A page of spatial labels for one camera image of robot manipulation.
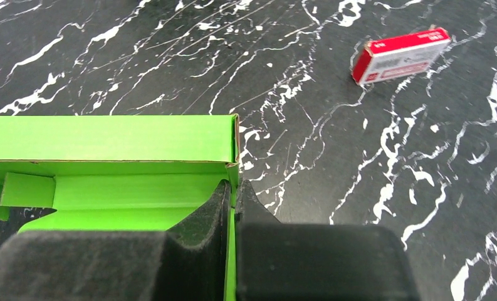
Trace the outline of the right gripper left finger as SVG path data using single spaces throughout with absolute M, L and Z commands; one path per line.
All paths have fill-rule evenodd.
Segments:
M 167 231 L 27 231 L 0 247 L 0 300 L 222 300 L 231 186 Z

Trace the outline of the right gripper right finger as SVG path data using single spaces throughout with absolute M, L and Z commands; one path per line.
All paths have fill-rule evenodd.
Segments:
M 235 207 L 237 300 L 419 300 L 400 239 L 376 225 L 282 223 L 251 183 Z

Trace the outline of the green paper box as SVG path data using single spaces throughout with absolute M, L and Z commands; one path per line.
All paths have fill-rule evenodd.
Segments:
M 0 116 L 0 220 L 13 208 L 51 210 L 16 234 L 167 231 L 222 180 L 231 186 L 222 300 L 234 300 L 237 115 Z

